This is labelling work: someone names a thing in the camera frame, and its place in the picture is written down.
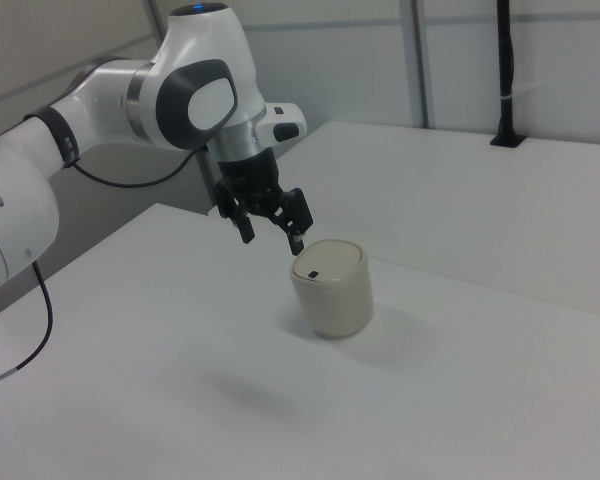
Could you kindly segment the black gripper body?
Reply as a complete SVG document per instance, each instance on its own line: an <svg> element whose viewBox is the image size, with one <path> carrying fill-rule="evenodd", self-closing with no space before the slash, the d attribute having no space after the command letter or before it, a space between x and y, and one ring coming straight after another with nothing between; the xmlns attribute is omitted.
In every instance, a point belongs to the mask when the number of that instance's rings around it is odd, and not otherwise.
<svg viewBox="0 0 600 480"><path fill-rule="evenodd" d="M214 185L217 205L229 199L244 202L248 208L278 208L282 189L279 170L272 149L238 161L219 161L222 178Z"/></svg>

